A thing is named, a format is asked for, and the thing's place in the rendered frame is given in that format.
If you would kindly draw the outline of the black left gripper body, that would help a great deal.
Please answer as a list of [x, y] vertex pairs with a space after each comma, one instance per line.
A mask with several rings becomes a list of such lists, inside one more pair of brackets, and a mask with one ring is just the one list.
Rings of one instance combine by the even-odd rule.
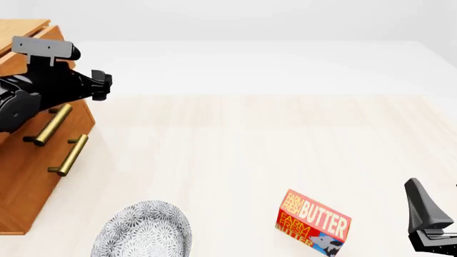
[[112, 75], [106, 74], [101, 70], [91, 70], [91, 78], [96, 81], [92, 85], [92, 100], [103, 101], [106, 100], [107, 95], [111, 92]]

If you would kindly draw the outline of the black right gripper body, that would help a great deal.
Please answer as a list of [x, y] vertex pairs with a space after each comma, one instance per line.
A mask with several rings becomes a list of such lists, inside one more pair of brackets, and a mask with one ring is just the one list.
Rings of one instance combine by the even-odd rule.
[[414, 228], [408, 226], [408, 238], [416, 252], [457, 253], [457, 233], [445, 233], [446, 226]]

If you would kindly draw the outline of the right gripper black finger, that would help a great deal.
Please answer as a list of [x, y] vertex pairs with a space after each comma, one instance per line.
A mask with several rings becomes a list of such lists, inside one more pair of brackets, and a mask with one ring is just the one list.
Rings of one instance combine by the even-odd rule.
[[417, 178], [407, 180], [404, 188], [408, 201], [409, 233], [443, 229], [454, 223], [454, 220], [436, 205]]

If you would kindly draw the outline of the wooden cabinet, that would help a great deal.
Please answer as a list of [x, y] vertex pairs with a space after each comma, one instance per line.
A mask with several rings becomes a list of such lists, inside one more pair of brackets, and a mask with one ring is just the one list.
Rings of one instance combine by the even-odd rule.
[[[0, 76], [22, 74], [26, 57], [11, 52], [13, 36], [63, 40], [47, 19], [0, 19]], [[85, 100], [60, 104], [0, 132], [0, 235], [24, 235], [67, 174], [95, 124]]]

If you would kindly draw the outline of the grey plate on black stalk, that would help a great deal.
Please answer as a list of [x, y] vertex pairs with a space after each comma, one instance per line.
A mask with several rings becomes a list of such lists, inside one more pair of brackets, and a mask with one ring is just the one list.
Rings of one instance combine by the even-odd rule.
[[70, 41], [29, 38], [14, 36], [11, 50], [27, 56], [27, 64], [31, 64], [32, 57], [46, 57], [49, 65], [54, 66], [56, 59], [76, 61], [81, 52]]

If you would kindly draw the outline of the red butter box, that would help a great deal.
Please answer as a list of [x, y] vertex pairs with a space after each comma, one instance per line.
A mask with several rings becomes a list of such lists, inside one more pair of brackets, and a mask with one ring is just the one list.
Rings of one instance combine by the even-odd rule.
[[346, 242], [351, 218], [294, 190], [279, 207], [275, 227], [306, 246], [336, 257]]

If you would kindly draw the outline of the grey patterned bowl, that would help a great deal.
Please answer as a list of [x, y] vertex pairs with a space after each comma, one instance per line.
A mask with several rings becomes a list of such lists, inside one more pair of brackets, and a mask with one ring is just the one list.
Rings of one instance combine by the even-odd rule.
[[90, 257], [190, 257], [191, 246], [191, 226], [179, 207], [140, 201], [104, 224]]

